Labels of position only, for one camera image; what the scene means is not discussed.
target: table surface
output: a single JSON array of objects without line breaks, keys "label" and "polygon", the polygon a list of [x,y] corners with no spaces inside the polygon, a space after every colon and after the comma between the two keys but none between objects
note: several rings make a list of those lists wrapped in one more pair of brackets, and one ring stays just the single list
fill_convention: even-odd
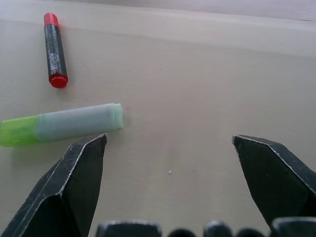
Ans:
[{"label": "table surface", "polygon": [[[43,15],[59,18],[69,85],[47,79]],[[0,120],[122,103],[89,236],[144,219],[201,235],[223,220],[268,231],[234,134],[271,139],[316,169],[314,22],[58,1],[0,8]],[[78,138],[0,148],[0,231]]]}]

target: lime green highlighter cap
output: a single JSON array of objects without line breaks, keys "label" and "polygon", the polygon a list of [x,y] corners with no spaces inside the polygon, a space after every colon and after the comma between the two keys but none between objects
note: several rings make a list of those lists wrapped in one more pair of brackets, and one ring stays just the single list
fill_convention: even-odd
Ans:
[{"label": "lime green highlighter cap", "polygon": [[0,145],[28,145],[123,128],[121,104],[64,110],[0,123]]},{"label": "lime green highlighter cap", "polygon": [[0,123],[0,145],[13,147],[39,142],[35,137],[37,116],[14,118]]}]

